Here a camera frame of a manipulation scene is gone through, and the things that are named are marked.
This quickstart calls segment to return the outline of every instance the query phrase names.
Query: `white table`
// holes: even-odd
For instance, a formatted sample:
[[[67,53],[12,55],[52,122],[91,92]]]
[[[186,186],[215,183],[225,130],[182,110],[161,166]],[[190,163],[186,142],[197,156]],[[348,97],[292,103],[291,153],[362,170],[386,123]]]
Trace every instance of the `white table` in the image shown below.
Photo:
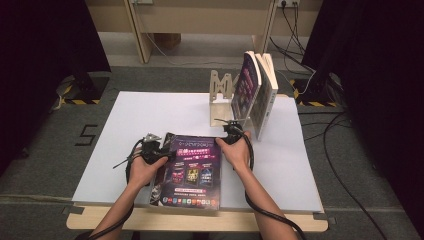
[[[85,207],[85,213],[70,214],[69,228],[96,227],[126,184],[125,166],[112,167],[125,159],[133,144],[148,132],[159,136],[165,136],[166,132],[218,137],[226,135],[222,127],[209,126],[209,94],[121,92],[73,197],[77,206]],[[327,221],[314,219],[314,213],[323,213],[323,208],[292,98],[277,98],[264,139],[261,142],[253,139],[252,143],[256,160],[254,173],[280,208],[288,213],[287,217],[298,221],[305,231],[325,231]],[[226,160],[222,162],[221,210],[212,216],[146,208],[149,192],[149,188],[140,192],[135,204],[141,208],[135,210],[124,228],[257,231],[253,213],[244,200],[242,184]],[[140,220],[134,220],[144,219],[146,215],[150,216],[149,221],[157,221],[141,224]],[[184,224],[185,227],[177,223],[161,225],[161,217],[185,218],[192,224]],[[220,224],[211,225],[211,217],[221,219],[212,221]],[[222,224],[225,219],[232,224]]]

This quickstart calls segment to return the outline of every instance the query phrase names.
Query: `table top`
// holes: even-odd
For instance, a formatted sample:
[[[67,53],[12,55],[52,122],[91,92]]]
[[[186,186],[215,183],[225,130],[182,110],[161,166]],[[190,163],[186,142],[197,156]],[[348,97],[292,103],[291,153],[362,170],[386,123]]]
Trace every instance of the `table top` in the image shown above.
[[[125,167],[112,167],[125,159],[137,140],[149,132],[159,136],[164,136],[166,132],[216,137],[226,135],[222,127],[210,127],[209,120],[209,94],[206,93],[121,92],[73,201],[77,205],[90,205],[91,207],[86,207],[86,211],[97,211],[97,214],[102,215],[115,202],[126,184]],[[256,159],[254,174],[283,211],[301,213],[300,216],[307,215],[308,218],[313,216],[313,212],[323,212],[306,155],[296,104],[292,98],[276,99],[264,139],[261,142],[253,139],[252,144]],[[221,176],[222,211],[219,214],[223,215],[220,216],[225,218],[226,211],[249,211],[241,181],[225,157]],[[149,187],[142,189],[135,201],[136,206],[148,205],[150,191]],[[152,214],[149,209],[140,208],[137,211],[141,211],[141,215]],[[72,215],[68,222],[80,217]]]

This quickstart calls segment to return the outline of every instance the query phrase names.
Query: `magazine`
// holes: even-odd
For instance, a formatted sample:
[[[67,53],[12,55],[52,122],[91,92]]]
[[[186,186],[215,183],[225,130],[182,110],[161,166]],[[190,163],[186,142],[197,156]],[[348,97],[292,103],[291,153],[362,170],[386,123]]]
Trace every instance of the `magazine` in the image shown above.
[[[261,84],[262,79],[255,54],[247,51],[244,53],[243,65],[231,101],[234,120],[238,120],[242,126],[247,122]]]
[[[271,54],[255,54],[255,56],[262,76],[262,85],[253,103],[250,119],[255,129],[256,138],[261,141],[265,126],[271,116],[272,106],[277,97],[278,83]]]
[[[221,148],[214,137],[167,134],[176,156],[156,174],[150,204],[218,210],[221,195]]]

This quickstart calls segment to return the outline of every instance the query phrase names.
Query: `colorful book cover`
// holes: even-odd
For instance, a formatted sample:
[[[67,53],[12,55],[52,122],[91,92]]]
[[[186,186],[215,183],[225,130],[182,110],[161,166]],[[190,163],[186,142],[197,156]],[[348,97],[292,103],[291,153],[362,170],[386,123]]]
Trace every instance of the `colorful book cover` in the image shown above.
[[[174,135],[170,149],[176,151],[176,157],[158,170],[150,204],[218,210],[221,148],[215,138]]]
[[[251,51],[245,52],[243,65],[231,101],[234,120],[241,120],[240,123],[242,125],[249,117],[261,84],[262,79],[255,54]]]

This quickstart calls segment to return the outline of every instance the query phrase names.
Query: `power outlet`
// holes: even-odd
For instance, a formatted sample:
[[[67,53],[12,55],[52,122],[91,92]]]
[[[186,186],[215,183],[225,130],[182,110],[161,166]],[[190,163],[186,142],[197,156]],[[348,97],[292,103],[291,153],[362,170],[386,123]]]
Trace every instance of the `power outlet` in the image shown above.
[[[286,1],[286,8],[294,8],[296,7],[296,4],[297,4],[297,7],[299,7],[299,4],[300,4],[300,0],[278,0],[277,7],[282,7],[281,3],[283,1]]]

